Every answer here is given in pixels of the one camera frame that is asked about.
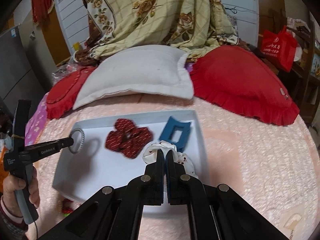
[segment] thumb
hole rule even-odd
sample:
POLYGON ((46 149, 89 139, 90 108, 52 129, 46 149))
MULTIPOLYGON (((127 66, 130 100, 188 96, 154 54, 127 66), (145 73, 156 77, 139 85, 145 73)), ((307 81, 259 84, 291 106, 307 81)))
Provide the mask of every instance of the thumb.
POLYGON ((12 194, 15 190, 23 189, 26 187, 26 182, 16 176, 9 175, 3 181, 3 193, 12 194))

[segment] white scrunchie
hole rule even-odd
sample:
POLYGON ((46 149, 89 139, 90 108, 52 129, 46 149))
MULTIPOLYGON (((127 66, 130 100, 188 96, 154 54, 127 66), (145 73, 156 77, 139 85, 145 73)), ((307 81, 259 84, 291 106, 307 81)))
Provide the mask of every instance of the white scrunchie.
POLYGON ((143 153, 142 159, 146 164, 154 163, 157 160, 157 151, 162 150, 164 154, 164 158, 167 153, 172 150, 173 161, 176 163, 180 163, 184 165, 184 169, 186 174, 198 178, 195 174, 195 168, 189 159, 189 157, 185 153, 177 152, 177 147, 166 141, 161 141, 159 143, 152 143, 143 153))

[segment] blue sticker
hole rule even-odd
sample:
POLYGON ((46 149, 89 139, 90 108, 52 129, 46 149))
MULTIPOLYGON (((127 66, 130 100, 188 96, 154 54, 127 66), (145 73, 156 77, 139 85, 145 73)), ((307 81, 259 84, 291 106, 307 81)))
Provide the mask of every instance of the blue sticker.
POLYGON ((16 29, 12 29, 12 30, 11 30, 11 36, 12 36, 12 37, 16 37, 16 36, 17 36, 17 34, 16 34, 16 29))

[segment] gray handle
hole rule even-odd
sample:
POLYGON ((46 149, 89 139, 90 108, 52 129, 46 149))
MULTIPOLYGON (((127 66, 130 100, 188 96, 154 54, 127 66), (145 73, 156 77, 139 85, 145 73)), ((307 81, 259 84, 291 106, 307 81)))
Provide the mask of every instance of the gray handle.
POLYGON ((30 225, 34 221, 36 221, 39 217, 37 210, 35 206, 29 201, 29 184, 31 183, 32 180, 32 170, 33 170, 33 165, 29 164, 26 166, 24 174, 20 174, 23 176, 18 176, 21 179, 24 179, 26 182, 26 187, 24 189, 19 189, 14 192, 19 208, 21 210, 21 213, 23 215, 23 219, 27 225, 30 225))

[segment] tray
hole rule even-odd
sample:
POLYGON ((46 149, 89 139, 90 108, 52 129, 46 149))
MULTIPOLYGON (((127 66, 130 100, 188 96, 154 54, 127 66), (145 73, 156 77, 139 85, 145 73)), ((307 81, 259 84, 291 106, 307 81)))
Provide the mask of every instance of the tray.
MULTIPOLYGON (((159 136, 170 116, 182 122, 191 122, 191 133, 184 149, 199 179, 210 184, 207 154, 199 121, 194 110, 159 111, 139 114, 108 116, 76 122, 74 128, 81 128, 85 133, 85 141, 81 151, 73 155, 68 148, 63 149, 53 180, 53 188, 64 197, 83 203, 104 186, 122 187, 128 182, 144 174, 146 164, 142 154, 151 143, 159 142, 159 136), (135 159, 126 158, 122 153, 105 148, 108 133, 114 130, 118 118, 133 120, 139 127, 148 127, 153 132, 154 140, 148 143, 135 159)), ((173 140, 180 137, 177 131, 173 140)), ((80 133, 73 135, 74 147, 80 143, 80 133)), ((166 193, 162 206, 145 206, 143 215, 172 216, 186 213, 186 206, 170 206, 166 193)))

